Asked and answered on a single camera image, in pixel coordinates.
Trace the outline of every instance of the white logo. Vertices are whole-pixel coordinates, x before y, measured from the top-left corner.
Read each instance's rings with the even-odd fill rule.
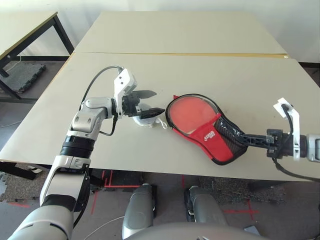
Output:
[[[204,137],[204,141],[207,141],[208,139],[212,139],[215,136],[215,132],[211,131]]]

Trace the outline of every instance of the floor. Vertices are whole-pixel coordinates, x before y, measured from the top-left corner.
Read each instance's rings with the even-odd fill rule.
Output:
[[[39,97],[63,64],[62,61],[43,63],[47,66],[46,71],[23,94],[24,97]],[[315,82],[320,80],[319,70],[315,68],[305,70]],[[30,104],[0,103],[0,126],[21,121],[31,107]],[[18,124],[0,128],[0,149],[17,127]],[[7,187],[6,182],[3,181],[5,178],[6,176],[3,176],[0,179],[0,193],[3,193]],[[157,185],[157,217],[154,219],[154,225],[186,221],[184,189],[201,184],[199,178],[160,173],[144,173],[143,178],[144,182]],[[39,183],[34,181],[33,184],[36,188]],[[283,202],[270,203],[247,199],[234,203],[220,202],[229,225],[236,228],[255,225],[262,236],[272,240],[306,240],[319,234],[320,185],[318,183],[288,182],[276,186],[273,190],[275,193],[284,193]],[[123,216],[131,194],[120,189],[115,191],[102,189],[92,193],[87,208],[73,231],[72,239],[84,239],[107,221]],[[18,202],[0,202],[0,240],[7,239],[19,223],[38,206],[37,198]],[[104,226],[89,239],[120,240],[121,229],[122,219],[119,219]]]

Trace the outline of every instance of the white table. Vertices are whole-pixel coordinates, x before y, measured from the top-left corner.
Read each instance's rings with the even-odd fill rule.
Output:
[[[74,51],[281,58],[287,53],[252,14],[236,11],[102,12]]]
[[[54,27],[65,48],[71,54],[74,50],[56,11],[9,12],[0,14],[0,75],[8,77],[3,67],[20,52]],[[0,79],[2,88],[10,97],[0,97],[0,102],[34,103],[36,98],[21,98]]]
[[[319,134],[320,89],[294,59],[74,53],[4,146],[0,159],[52,164],[88,84],[102,68],[114,64],[134,73],[137,90],[157,92],[144,100],[152,107],[165,108],[173,95],[203,94],[245,133],[264,135],[268,128],[289,131],[288,122],[273,108],[284,97],[300,113],[301,134]],[[88,96],[113,96],[115,75],[101,75]],[[109,132],[111,125],[105,120],[102,131]],[[113,136],[98,137],[91,159],[92,168],[300,180],[277,171],[265,149],[249,147],[234,162],[218,166],[172,130],[140,127],[131,118],[119,120]],[[319,177],[320,164],[292,157],[280,163],[294,173]]]

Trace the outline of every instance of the black table leg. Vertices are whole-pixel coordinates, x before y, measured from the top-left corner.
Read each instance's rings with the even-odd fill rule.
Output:
[[[2,68],[0,68],[0,75],[4,78],[9,77],[9,74],[5,70],[3,70]]]
[[[3,81],[0,80],[0,88],[10,97],[0,97],[0,103],[22,103],[22,104],[35,104],[38,100],[37,98],[21,98],[16,94],[10,87],[7,86]]]
[[[72,45],[72,43],[71,43],[71,41],[70,41],[70,39],[69,39],[69,37],[68,37],[68,35],[67,35],[64,27],[62,26],[62,24],[61,24],[61,22],[60,22],[60,20],[59,20],[57,15],[53,17],[53,20],[54,20],[53,26],[54,26],[55,31],[58,33],[58,35],[59,35],[61,41],[63,42],[66,50],[71,55],[72,52],[75,50],[74,46]]]
[[[10,97],[14,98],[14,99],[18,99],[20,100],[21,97],[16,94],[10,87],[7,86],[7,84],[5,84],[3,81],[0,80],[0,88],[6,93],[9,94]]]
[[[32,171],[16,167],[15,164],[11,162],[0,162],[0,171],[29,180],[33,180],[36,177],[36,174]]]

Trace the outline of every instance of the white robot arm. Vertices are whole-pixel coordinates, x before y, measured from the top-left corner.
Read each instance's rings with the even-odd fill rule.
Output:
[[[133,91],[137,86],[134,76],[125,68],[117,68],[120,73],[114,80],[114,97],[92,97],[82,102],[67,131],[60,155],[55,157],[45,180],[40,207],[24,219],[10,240],[70,240],[88,202],[90,156],[102,121],[113,117],[112,132],[103,132],[110,136],[117,119],[123,116],[140,116],[143,119],[164,112],[161,108],[140,110],[140,99],[156,93]],[[75,222],[74,212],[80,212]]]

